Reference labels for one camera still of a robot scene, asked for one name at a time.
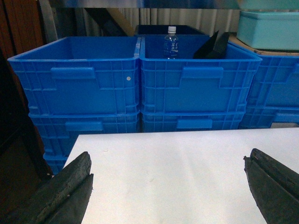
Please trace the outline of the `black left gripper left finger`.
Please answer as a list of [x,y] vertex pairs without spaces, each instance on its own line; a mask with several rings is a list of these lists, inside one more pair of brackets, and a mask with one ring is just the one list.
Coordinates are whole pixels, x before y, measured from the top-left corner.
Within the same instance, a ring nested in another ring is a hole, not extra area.
[[26,202],[5,215],[2,224],[80,224],[93,190],[91,157],[81,153],[41,186]]

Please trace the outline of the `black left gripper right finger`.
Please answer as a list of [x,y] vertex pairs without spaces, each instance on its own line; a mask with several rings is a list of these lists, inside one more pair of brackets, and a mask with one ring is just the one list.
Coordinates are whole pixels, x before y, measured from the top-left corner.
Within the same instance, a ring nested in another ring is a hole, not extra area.
[[244,157],[249,189],[268,224],[299,222],[299,174],[261,150]]

